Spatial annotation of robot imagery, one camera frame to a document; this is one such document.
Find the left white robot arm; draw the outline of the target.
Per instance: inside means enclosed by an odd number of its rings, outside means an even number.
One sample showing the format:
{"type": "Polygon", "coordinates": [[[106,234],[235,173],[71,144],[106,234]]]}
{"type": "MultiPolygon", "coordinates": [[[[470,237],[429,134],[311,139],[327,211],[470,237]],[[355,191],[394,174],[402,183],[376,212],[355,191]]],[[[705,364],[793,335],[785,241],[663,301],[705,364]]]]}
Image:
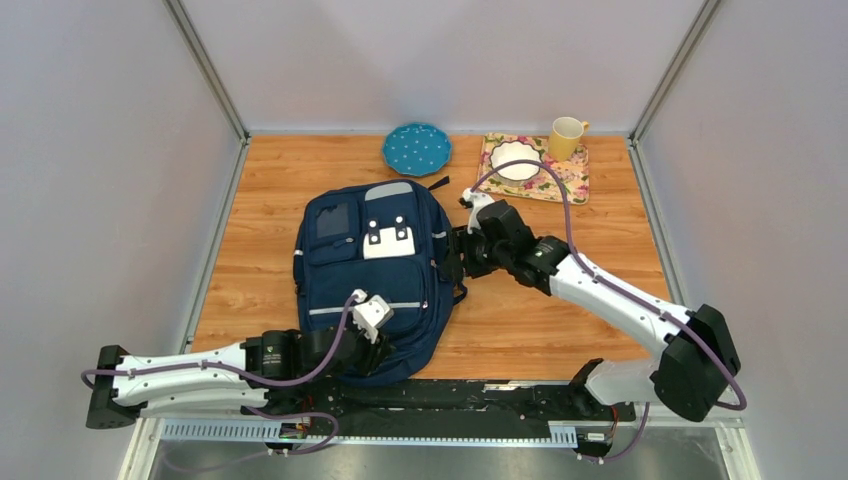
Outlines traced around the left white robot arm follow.
{"type": "Polygon", "coordinates": [[[90,388],[85,425],[129,426],[141,417],[272,406],[291,415],[304,385],[348,370],[369,375],[393,353],[389,338],[350,327],[302,333],[270,330],[203,352],[139,356],[119,345],[100,349],[81,377],[90,388]]]}

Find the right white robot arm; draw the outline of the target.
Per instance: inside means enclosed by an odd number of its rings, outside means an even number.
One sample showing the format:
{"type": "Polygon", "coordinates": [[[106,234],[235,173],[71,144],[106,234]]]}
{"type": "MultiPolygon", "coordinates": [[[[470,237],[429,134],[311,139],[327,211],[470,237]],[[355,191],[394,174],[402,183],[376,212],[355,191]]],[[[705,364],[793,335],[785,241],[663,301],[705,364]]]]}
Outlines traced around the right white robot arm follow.
{"type": "Polygon", "coordinates": [[[465,191],[460,203],[470,214],[449,242],[458,257],[453,275],[478,278],[503,269],[525,287],[591,312],[650,353],[620,363],[588,361],[572,380],[577,415],[593,419],[609,405],[644,402],[700,422],[715,407],[746,408],[735,379],[741,362],[719,310],[665,301],[598,267],[566,241],[535,236],[504,200],[465,191]]]}

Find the navy blue student backpack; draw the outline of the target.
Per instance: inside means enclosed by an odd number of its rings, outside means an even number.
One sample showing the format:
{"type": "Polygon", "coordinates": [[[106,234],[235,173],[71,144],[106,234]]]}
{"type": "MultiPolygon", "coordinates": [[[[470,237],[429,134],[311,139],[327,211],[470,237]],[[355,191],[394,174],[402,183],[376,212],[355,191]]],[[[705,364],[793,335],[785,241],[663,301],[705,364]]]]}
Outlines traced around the navy blue student backpack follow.
{"type": "Polygon", "coordinates": [[[431,191],[409,180],[331,190],[306,204],[293,258],[301,331],[337,325],[356,289],[381,296],[393,312],[379,328],[393,352],[369,373],[350,367],[341,381],[382,387],[429,363],[467,295],[444,265],[451,232],[431,191]]]}

